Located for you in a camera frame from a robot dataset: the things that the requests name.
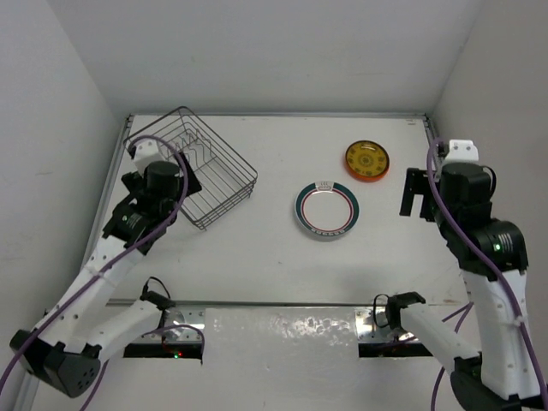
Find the dark wire dish rack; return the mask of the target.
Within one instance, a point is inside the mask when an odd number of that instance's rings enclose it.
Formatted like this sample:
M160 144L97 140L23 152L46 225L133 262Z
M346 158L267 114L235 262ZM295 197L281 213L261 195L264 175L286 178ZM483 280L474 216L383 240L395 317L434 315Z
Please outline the dark wire dish rack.
M207 229L251 196L257 170L188 107L141 119L131 115L126 127L125 148L140 135L154 135L185 156L201 190L187 197L182 214L196 228Z

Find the white plate teal rim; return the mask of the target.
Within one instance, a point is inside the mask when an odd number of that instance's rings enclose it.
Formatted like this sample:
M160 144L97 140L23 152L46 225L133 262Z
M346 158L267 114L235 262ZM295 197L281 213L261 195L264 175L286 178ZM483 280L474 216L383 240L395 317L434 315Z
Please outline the white plate teal rim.
M360 204L354 193L341 183L317 181L296 195L294 214L297 225L306 235L334 241L355 227Z

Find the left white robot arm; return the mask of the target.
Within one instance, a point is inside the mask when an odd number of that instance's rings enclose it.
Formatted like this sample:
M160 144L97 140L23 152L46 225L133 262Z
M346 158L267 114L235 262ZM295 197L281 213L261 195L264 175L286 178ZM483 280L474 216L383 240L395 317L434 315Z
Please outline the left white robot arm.
M109 321L95 320L122 280L143 260L176 221L194 172L169 142L143 135L130 144L136 170L123 176L128 195L115 206L88 261L54 307L29 331L9 343L16 364L70 398L85 393L110 357L137 337L159 333L164 314L175 304L145 292Z

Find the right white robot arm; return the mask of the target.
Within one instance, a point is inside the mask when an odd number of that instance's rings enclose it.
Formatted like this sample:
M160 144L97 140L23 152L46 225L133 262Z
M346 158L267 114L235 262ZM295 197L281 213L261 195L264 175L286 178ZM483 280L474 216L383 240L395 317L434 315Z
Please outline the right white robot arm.
M400 210L408 216L414 197L422 197L420 217L438 226L460 268L479 346L466 342L415 292L388 297L384 325L422 343L463 409L544 410L547 383L527 318L526 244L515 224L492 216L496 186L494 171L480 163L472 141L434 140L426 167L407 171Z

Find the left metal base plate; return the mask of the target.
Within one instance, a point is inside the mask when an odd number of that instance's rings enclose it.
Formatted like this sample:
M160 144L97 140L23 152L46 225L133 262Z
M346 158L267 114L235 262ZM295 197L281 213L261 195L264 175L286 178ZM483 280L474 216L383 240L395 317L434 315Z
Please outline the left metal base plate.
M205 334L205 312L185 312L172 307L165 310L141 302L140 306L129 307L121 312L123 331L127 343L165 340L170 343L202 343Z

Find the metal base plate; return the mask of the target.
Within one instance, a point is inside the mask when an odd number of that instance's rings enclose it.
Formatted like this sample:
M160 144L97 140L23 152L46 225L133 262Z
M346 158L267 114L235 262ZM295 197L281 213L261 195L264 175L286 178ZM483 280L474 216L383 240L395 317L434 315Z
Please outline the metal base plate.
M412 333L392 330L389 326L380 327L384 321L384 307L357 307L354 310L354 324L358 342L369 344L419 342Z
M123 331L127 343L165 340L170 343L202 343L205 334L205 312L185 312L172 307L165 310L141 302L140 306L129 307L121 312Z

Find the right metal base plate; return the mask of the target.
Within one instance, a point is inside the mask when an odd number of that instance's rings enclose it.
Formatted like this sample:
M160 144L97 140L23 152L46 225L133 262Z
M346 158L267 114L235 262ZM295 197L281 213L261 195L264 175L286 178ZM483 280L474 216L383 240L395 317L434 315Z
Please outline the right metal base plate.
M369 344L419 342L412 333L392 330L389 326L380 327L384 321L384 307L357 307L354 310L354 324L358 342Z

